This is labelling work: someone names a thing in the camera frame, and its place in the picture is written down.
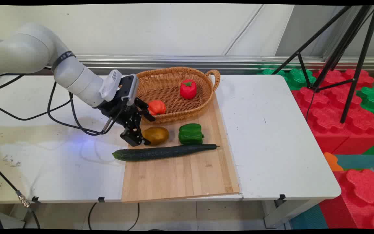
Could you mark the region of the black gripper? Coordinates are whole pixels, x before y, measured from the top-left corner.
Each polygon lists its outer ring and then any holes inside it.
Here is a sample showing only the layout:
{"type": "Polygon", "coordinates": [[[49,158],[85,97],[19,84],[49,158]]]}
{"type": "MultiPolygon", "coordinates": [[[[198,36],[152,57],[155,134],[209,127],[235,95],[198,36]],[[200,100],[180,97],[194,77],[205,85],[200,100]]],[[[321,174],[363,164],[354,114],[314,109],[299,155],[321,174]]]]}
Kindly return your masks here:
{"type": "Polygon", "coordinates": [[[138,98],[138,77],[125,76],[120,80],[119,85],[121,89],[116,91],[111,101],[104,100],[95,108],[124,127],[120,137],[129,145],[133,147],[150,145],[151,142],[144,138],[141,132],[141,116],[143,115],[150,122],[156,119],[150,114],[149,105],[138,98]]]}

